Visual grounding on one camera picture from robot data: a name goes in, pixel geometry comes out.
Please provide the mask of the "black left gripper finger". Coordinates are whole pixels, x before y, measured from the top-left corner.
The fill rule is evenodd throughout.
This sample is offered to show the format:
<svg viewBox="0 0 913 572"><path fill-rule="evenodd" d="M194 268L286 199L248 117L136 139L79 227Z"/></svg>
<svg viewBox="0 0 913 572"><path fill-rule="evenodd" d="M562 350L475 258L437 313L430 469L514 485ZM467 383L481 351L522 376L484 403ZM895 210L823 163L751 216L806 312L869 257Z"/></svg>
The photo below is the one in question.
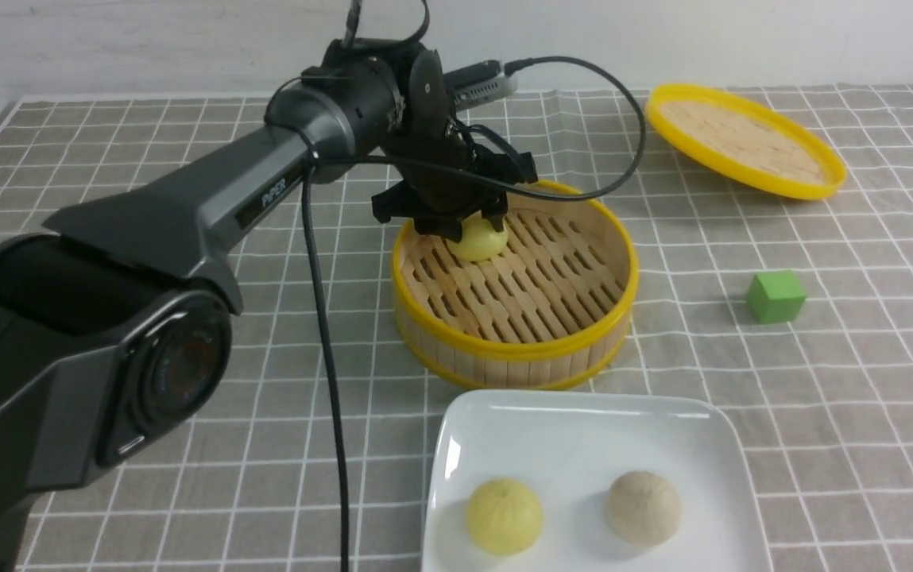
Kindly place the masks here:
<svg viewBox="0 0 913 572"><path fill-rule="evenodd" d="M482 218L491 224L493 231L496 233L504 233L507 211L507 200L490 200L482 207Z"/></svg>
<svg viewBox="0 0 913 572"><path fill-rule="evenodd" d="M466 219L461 217L420 216L416 218L416 232L459 243L464 235L464 220Z"/></svg>

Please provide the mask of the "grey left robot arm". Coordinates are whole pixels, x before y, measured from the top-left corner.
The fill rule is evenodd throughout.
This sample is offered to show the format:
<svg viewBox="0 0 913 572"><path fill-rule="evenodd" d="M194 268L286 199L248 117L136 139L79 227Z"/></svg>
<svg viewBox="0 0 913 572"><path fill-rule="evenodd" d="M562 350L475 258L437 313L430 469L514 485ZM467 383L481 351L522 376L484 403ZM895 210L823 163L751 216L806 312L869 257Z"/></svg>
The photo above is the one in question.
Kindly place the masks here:
<svg viewBox="0 0 913 572"><path fill-rule="evenodd" d="M210 399L242 293L230 251L304 181L375 151L403 166L375 216L456 231L502 206L522 158L472 145L459 111L511 95L510 68L444 71L422 44L333 42L279 88L263 124L135 191L61 207L0 244L0 571L35 500L93 484Z"/></svg>

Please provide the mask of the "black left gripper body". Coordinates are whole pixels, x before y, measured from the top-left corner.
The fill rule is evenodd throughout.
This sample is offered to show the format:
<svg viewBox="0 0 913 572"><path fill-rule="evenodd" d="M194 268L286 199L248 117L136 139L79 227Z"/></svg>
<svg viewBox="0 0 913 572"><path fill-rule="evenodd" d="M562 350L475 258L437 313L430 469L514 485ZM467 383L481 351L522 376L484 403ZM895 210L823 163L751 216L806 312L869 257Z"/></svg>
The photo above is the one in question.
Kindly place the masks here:
<svg viewBox="0 0 913 572"><path fill-rule="evenodd" d="M519 152L488 126L449 120L438 137L395 135L382 146L401 181L372 198L380 223L392 218L482 216L490 200L507 200L505 187L539 181L530 152Z"/></svg>

